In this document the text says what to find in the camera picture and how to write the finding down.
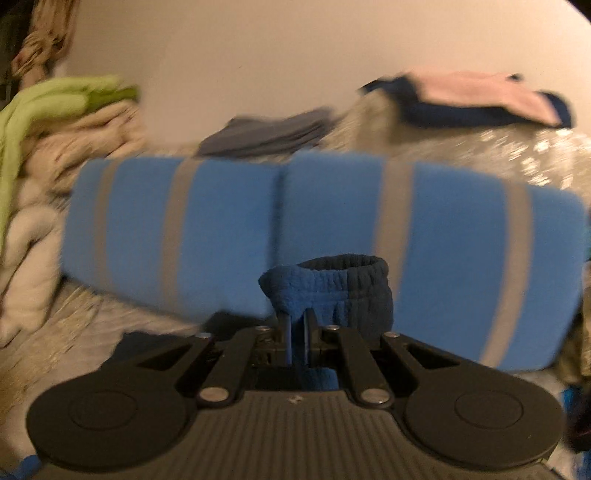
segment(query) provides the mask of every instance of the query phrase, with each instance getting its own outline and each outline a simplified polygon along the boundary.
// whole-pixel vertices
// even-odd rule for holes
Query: lime green garment
[[[100,104],[100,97],[112,96],[119,83],[116,76],[55,78],[20,91],[0,112],[0,258],[13,188],[22,163],[21,143],[31,124],[82,116],[91,96],[94,105]]]

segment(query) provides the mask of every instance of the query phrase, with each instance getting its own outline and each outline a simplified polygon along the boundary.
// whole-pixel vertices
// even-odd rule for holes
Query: beige cloth
[[[550,127],[562,122],[550,101],[509,79],[506,73],[438,72],[414,69],[405,74],[421,101],[451,106],[501,106],[508,112]]]
[[[46,64],[66,55],[80,0],[37,0],[31,28],[12,61],[12,74],[27,88],[47,77]]]
[[[113,103],[74,122],[37,124],[33,131],[23,143],[24,171],[57,194],[71,191],[87,160],[128,157],[146,142],[139,107],[132,100]]]
[[[63,216],[44,200],[33,180],[20,183],[0,261],[0,347],[43,325],[61,278]]]
[[[356,102],[320,148],[383,155],[392,161],[442,163],[551,185],[574,192],[591,206],[591,139],[576,129],[414,128],[403,123],[386,93],[375,90]],[[591,379],[591,264],[588,270],[582,323],[573,326],[556,363],[557,374],[567,383]]]

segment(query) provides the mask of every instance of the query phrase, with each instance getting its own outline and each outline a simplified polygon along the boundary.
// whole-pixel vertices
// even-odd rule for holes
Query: pile of clothes
[[[0,346],[39,329],[60,282],[63,198],[95,157],[145,145],[135,87],[114,76],[22,90],[0,112]]]

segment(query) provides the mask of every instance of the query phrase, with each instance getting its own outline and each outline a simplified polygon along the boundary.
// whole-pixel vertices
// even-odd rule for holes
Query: silver bolt
[[[390,394],[381,388],[368,388],[362,392],[361,399],[372,405],[381,405],[390,400]]]
[[[207,387],[199,392],[199,396],[205,401],[218,402],[227,400],[230,392],[222,387]]]

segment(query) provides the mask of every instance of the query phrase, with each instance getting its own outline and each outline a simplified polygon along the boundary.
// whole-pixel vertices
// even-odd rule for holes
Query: gray folded cloth
[[[331,113],[323,107],[285,119],[237,116],[203,140],[197,155],[256,157],[313,147],[332,129]]]

